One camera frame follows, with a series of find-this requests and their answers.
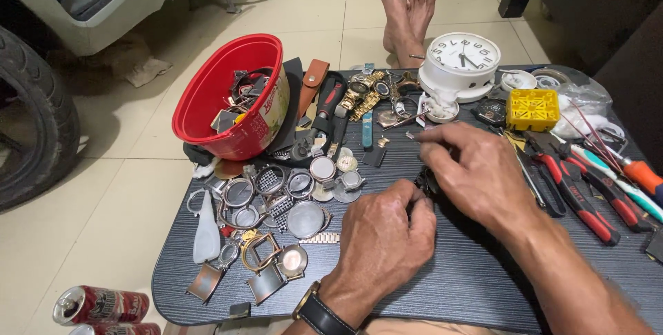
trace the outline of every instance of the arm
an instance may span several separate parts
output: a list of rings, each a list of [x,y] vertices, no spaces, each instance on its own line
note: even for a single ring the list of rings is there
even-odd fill
[[[410,220],[405,207],[414,203]],[[319,297],[353,328],[377,303],[406,283],[433,255],[433,204],[407,180],[362,196],[343,217],[336,268],[320,280]],[[284,335],[316,335],[297,320]]]
[[[525,272],[555,335],[654,333],[592,270],[566,230],[536,207],[506,139],[454,123],[419,140],[422,159],[449,199],[499,239]]]

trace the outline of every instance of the clock hand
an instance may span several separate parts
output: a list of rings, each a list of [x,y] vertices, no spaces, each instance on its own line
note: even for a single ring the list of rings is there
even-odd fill
[[[469,62],[472,66],[474,66],[474,68],[479,69],[479,67],[478,67],[476,64],[474,64],[474,62],[471,61],[471,60],[468,58],[467,55],[463,54],[463,58],[467,59],[468,62]]]

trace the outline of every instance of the table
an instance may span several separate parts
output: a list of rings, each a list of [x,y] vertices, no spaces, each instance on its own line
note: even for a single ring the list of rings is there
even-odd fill
[[[586,75],[574,69],[551,67],[567,73],[577,84],[589,82]],[[350,76],[356,71],[342,73]],[[470,114],[469,110],[473,106],[473,103],[461,105],[458,119],[486,128]],[[383,102],[378,104],[375,112],[388,108],[389,103]],[[373,130],[375,140],[381,134],[381,127],[376,123]],[[416,178],[422,166],[418,159],[419,146],[405,137],[407,130],[416,132],[421,127],[408,125],[385,132],[384,135],[391,142],[387,145],[381,168],[359,163],[360,173],[368,178],[363,193],[380,192],[398,178]],[[361,161],[361,124],[350,123],[346,137],[346,146]],[[626,147],[625,154],[637,160],[643,159],[634,143]],[[543,189],[547,190],[542,179],[538,179]],[[200,266],[192,260],[198,220],[187,211],[186,200],[188,194],[201,187],[201,181],[191,181],[154,268],[154,305],[165,319],[180,326],[222,322],[228,319],[230,305],[253,302],[253,295],[245,285],[253,272],[244,268],[240,261],[228,270],[207,305],[185,294],[187,286],[200,270]],[[584,194],[589,194],[588,188],[582,190]],[[663,317],[660,316],[663,267],[642,253],[650,235],[630,232],[607,203],[589,196],[588,199],[621,233],[618,246],[604,246],[573,214],[559,219],[559,222],[568,229],[594,268],[611,284],[621,288],[625,297],[634,303],[639,314],[655,331],[663,331]],[[340,232],[346,205],[332,200],[325,207],[334,215],[327,231]],[[382,300],[373,314],[462,322],[527,334],[539,334],[545,330],[545,320],[532,287],[500,243],[481,226],[461,215],[451,204],[436,204],[435,213],[438,217],[435,255],[407,285]],[[281,247],[296,243],[296,239],[288,233],[280,234],[276,231],[275,237]],[[339,245],[302,246],[309,258],[306,276],[289,282],[260,306],[252,306],[252,316],[291,314],[311,283],[322,278],[336,265]]]

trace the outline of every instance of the tire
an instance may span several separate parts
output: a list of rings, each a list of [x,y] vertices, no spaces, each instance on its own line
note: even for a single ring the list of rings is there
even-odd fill
[[[77,162],[80,128],[74,102],[57,75],[37,52],[2,27],[0,79],[16,91],[36,132],[34,148],[15,162],[18,170],[0,177],[3,211],[41,194],[71,171]]]

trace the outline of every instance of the plastic bag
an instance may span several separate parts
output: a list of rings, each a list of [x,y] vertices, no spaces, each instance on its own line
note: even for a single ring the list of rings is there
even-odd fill
[[[582,111],[585,119],[594,129],[613,125],[606,118],[613,99],[607,90],[597,82],[591,80],[588,85],[582,86],[565,83],[559,86],[557,94],[560,119],[552,129],[552,133],[559,137],[580,138],[580,134],[574,126],[584,135],[591,132],[578,109]]]

